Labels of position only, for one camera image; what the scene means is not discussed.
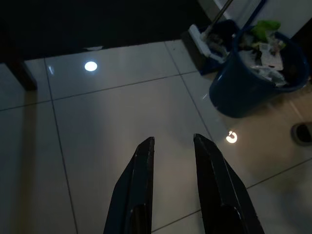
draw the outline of blue bucket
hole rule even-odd
[[[282,73],[289,84],[276,87],[271,82],[258,78],[246,67],[238,53],[241,36],[251,29],[252,26],[241,30],[234,38],[232,52],[209,89],[215,108],[234,118],[246,116],[251,110],[279,94],[302,88],[309,78],[309,65],[301,49],[281,33],[276,33],[275,36],[286,44],[280,54],[284,64]]]

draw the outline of wall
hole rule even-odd
[[[227,0],[214,1],[220,8]],[[242,27],[259,2],[260,0],[233,0],[224,16],[235,20]],[[311,18],[312,0],[267,0],[254,24],[258,20],[277,20],[281,22],[279,31],[291,38]]]

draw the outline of white wall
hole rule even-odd
[[[220,8],[227,0],[214,1]],[[242,27],[259,2],[260,0],[233,0],[224,16]],[[311,18],[312,0],[267,0],[253,23],[258,20],[277,20],[281,22],[279,31],[291,38]]]

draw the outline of green cloth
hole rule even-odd
[[[260,41],[268,42],[266,31],[276,31],[281,26],[281,23],[273,20],[260,20],[257,25],[252,28],[252,33]]]

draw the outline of white tile floor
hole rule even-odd
[[[91,60],[98,69],[87,72]],[[27,65],[37,95],[0,65],[0,233],[102,233],[115,182],[155,136],[152,229],[203,234],[193,133],[214,140],[249,187],[266,233],[312,229],[312,148],[289,136],[292,124],[312,120],[311,93],[225,117],[209,99],[215,74],[201,77],[179,40]],[[225,141],[229,130],[236,144]]]

